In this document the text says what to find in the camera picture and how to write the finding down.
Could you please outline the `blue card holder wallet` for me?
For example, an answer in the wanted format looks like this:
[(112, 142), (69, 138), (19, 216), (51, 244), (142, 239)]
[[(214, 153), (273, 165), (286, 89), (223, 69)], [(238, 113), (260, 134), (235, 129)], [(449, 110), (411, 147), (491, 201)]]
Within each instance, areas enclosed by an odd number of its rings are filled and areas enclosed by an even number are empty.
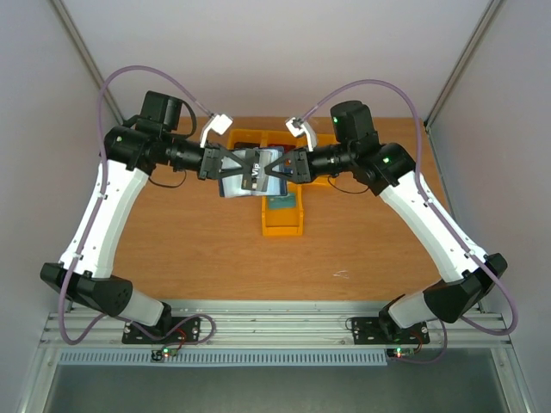
[(282, 155), (280, 146), (230, 151), (230, 156), (221, 161), (220, 197), (285, 196), (287, 183), (265, 172), (265, 168)]

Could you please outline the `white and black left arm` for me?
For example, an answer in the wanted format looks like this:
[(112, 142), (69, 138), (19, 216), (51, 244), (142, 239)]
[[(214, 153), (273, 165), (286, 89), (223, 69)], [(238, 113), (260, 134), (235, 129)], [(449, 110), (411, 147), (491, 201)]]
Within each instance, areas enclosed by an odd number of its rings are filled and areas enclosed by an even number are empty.
[(175, 132), (186, 105), (174, 96), (149, 91), (139, 114), (101, 136), (104, 157), (81, 223), (59, 260), (44, 264), (40, 271), (40, 278), (60, 299), (142, 324), (153, 342), (165, 342), (172, 335), (168, 306), (113, 274), (117, 245), (134, 202), (159, 165), (194, 171), (202, 180), (219, 180), (245, 169), (244, 162), (238, 162), (224, 171), (223, 158), (236, 156), (207, 141), (209, 133), (222, 135), (229, 129), (228, 115), (211, 115), (198, 142)]

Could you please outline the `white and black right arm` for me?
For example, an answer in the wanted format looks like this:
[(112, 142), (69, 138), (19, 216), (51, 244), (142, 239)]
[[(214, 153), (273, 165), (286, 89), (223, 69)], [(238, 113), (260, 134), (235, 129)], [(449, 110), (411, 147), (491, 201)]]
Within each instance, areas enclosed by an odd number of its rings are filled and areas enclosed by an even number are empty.
[(320, 146), (311, 126), (287, 120), (306, 146), (266, 166), (269, 176), (296, 184), (320, 176), (350, 172), (407, 224), (436, 265), (440, 280), (423, 291), (389, 302), (378, 315), (381, 334), (397, 342), (416, 324), (440, 320), (452, 324), (478, 304), (507, 269), (499, 253), (487, 254), (449, 216), (430, 191), (416, 162), (396, 143), (382, 144), (370, 109), (359, 101), (341, 102), (330, 111), (336, 144)]

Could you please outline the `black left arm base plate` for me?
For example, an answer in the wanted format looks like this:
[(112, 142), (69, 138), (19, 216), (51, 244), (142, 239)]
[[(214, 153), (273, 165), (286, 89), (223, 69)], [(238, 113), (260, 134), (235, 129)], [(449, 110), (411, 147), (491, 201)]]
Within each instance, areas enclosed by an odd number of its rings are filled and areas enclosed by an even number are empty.
[(125, 326), (121, 342), (123, 344), (175, 344), (197, 342), (201, 332), (201, 320), (193, 317), (186, 320), (185, 317), (173, 316), (170, 321), (161, 320), (155, 326), (141, 326), (134, 324)]

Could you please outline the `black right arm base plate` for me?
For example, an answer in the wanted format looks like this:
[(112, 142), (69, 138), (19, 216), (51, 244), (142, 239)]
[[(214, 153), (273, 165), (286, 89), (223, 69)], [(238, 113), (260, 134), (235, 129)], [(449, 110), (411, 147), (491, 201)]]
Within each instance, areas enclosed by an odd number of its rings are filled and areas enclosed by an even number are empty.
[(399, 330), (393, 338), (388, 338), (377, 317), (350, 317), (345, 328), (352, 334), (355, 345), (417, 345), (429, 344), (430, 336), (426, 323), (414, 324), (409, 329)]

